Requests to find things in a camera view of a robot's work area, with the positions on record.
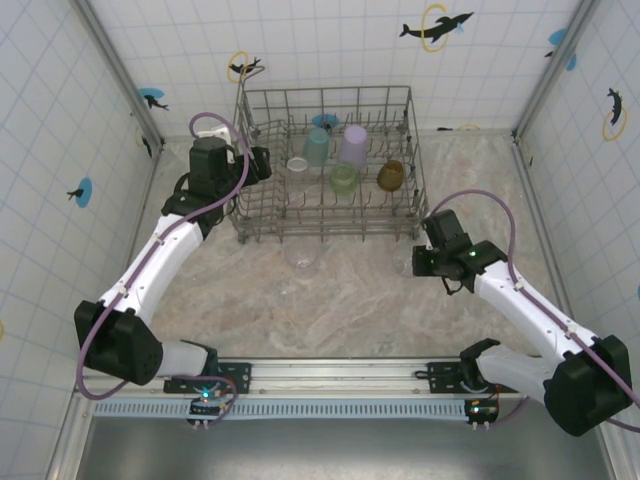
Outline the green plastic cup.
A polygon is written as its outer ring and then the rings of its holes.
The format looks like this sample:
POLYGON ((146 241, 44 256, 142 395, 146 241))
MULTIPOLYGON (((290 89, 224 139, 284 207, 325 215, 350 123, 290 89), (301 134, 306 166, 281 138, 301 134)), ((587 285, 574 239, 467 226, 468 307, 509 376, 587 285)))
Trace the green plastic cup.
POLYGON ((349 163, 339 163, 331 171, 330 184, 338 196, 352 195, 357 187, 359 172, 349 163))

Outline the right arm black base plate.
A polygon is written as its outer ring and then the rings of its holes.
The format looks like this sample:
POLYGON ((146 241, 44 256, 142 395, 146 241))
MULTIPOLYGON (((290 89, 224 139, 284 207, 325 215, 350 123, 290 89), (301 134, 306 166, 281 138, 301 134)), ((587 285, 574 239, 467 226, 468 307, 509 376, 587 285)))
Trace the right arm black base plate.
POLYGON ((496 387, 484 382, 469 386, 463 377, 460 361, 433 361, 426 364, 427 380, 432 393, 494 395, 496 387))

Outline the black fish blue circle sticker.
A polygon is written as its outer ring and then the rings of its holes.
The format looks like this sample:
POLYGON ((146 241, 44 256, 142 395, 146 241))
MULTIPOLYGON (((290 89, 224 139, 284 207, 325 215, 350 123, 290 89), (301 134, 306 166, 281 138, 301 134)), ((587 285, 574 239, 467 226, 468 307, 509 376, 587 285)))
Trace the black fish blue circle sticker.
POLYGON ((74 201, 79 208, 86 208, 93 195, 93 182, 89 177, 80 180, 78 186, 66 193, 69 201, 74 201))

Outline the amber plastic cup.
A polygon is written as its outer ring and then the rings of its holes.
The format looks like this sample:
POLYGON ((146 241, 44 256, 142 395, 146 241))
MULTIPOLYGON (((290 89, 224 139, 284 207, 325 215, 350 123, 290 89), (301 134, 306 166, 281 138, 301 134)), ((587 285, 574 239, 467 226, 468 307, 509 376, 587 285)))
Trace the amber plastic cup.
POLYGON ((377 184, 385 192, 394 192, 404 183, 404 167, 397 160, 389 160, 380 169, 377 184))

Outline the aluminium corner post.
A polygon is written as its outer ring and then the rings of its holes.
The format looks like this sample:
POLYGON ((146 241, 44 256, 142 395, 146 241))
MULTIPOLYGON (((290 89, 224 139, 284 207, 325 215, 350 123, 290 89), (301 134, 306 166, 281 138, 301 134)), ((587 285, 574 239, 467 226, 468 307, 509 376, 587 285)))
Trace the aluminium corner post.
POLYGON ((98 18, 91 1, 69 1, 101 58, 107 65, 116 85, 124 95, 133 117, 138 121, 144 138, 152 148, 156 148, 156 151, 160 152, 164 147, 164 138, 152 119, 147 104, 143 101, 143 97, 140 95, 131 75, 98 18))
POLYGON ((554 49, 550 63, 537 83, 523 114, 518 120, 511 136, 516 145, 520 144, 533 122, 540 114, 544 103, 550 96, 562 73, 566 70, 585 30, 589 26, 602 0, 579 0, 577 8, 565 29, 562 40, 554 49))

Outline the purple plastic cup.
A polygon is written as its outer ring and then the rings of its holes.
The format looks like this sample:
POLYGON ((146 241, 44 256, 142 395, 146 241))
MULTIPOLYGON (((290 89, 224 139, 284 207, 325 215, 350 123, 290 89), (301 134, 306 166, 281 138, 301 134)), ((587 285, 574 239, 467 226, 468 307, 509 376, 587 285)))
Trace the purple plastic cup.
POLYGON ((360 125, 348 126, 338 149, 337 161, 362 171, 367 165, 368 133, 360 125))

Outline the teal plastic cup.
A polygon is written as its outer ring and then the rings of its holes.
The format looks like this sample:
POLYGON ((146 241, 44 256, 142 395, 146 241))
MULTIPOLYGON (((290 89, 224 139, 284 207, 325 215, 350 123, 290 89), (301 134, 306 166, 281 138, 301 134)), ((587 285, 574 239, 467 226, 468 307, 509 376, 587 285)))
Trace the teal plastic cup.
POLYGON ((310 166, 323 166, 329 156, 330 136, 323 128, 312 129, 305 138, 302 157, 310 166))

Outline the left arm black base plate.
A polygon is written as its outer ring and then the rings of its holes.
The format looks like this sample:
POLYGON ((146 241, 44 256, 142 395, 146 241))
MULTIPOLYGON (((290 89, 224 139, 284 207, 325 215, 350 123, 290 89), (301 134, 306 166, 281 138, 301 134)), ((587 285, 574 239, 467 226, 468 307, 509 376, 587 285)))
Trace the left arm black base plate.
MULTIPOLYGON (((239 394, 249 392, 251 382, 252 364, 248 362, 219 362, 214 376, 225 378, 231 382, 239 394)), ((215 391, 223 394, 231 393, 230 387, 221 381, 211 380, 185 380, 172 377, 164 381, 163 392, 166 394, 193 394, 200 395, 203 392, 211 398, 215 391)))

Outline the black shark blue circle sticker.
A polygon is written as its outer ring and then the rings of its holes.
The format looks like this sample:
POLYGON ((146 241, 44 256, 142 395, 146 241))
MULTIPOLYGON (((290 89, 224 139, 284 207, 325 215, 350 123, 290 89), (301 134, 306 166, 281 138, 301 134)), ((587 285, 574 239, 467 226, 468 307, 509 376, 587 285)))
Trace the black shark blue circle sticker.
POLYGON ((169 106, 161 102, 165 93, 157 88, 145 87, 139 89, 139 94, 142 99, 147 103, 149 109, 160 109, 164 111, 169 110, 169 106))

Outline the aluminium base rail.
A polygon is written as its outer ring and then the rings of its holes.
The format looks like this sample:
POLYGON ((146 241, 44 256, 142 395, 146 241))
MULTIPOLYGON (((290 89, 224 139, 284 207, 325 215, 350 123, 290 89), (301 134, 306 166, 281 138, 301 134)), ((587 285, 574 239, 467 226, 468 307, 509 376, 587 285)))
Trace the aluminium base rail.
MULTIPOLYGON (((165 380, 181 374, 199 373, 206 353, 191 344, 172 344, 162 358, 134 359, 124 366, 85 367, 78 365, 76 390, 90 400, 113 395, 166 394, 165 380)), ((427 378, 418 378, 433 361, 459 361, 459 358, 253 358, 222 359, 220 362, 252 364, 249 392, 241 397, 274 398, 352 397, 352 396, 483 396, 461 393, 432 393, 427 378)))

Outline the aluminium side rail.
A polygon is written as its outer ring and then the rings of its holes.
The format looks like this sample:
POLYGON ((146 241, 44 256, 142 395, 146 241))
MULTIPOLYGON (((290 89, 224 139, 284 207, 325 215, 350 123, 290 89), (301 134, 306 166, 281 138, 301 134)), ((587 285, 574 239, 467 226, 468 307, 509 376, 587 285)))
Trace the aluminium side rail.
POLYGON ((571 337, 573 334, 589 342, 593 333, 572 318, 573 310, 558 271, 541 203, 535 192, 525 155, 516 143, 511 145, 511 151, 533 224, 534 238, 542 255, 542 268, 547 274, 551 296, 546 297, 526 279, 524 270, 518 264, 519 257, 511 252, 509 257, 515 270, 515 278, 511 281, 514 300, 505 315, 546 361, 560 363, 569 353, 577 354, 582 351, 571 337))
POLYGON ((126 254, 118 267, 118 277, 113 277, 116 284, 119 284, 120 280, 123 280, 123 282, 128 280, 130 277, 128 270, 138 258, 148 239, 153 236, 160 216, 160 207, 164 203, 160 199, 160 194, 164 193, 164 189, 161 186, 162 177, 164 176, 163 169, 171 166, 172 155, 171 142, 166 141, 152 157, 151 170, 144 186, 141 188, 140 201, 135 210, 135 222, 126 254))

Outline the grey metal panel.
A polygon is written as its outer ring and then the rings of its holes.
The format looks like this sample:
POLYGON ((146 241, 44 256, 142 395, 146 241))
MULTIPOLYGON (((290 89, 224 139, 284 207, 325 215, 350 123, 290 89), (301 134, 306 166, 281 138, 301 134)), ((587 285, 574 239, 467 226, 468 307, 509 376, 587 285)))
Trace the grey metal panel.
POLYGON ((536 406, 472 430, 430 420, 93 421, 78 480, 613 480, 598 434, 536 406))

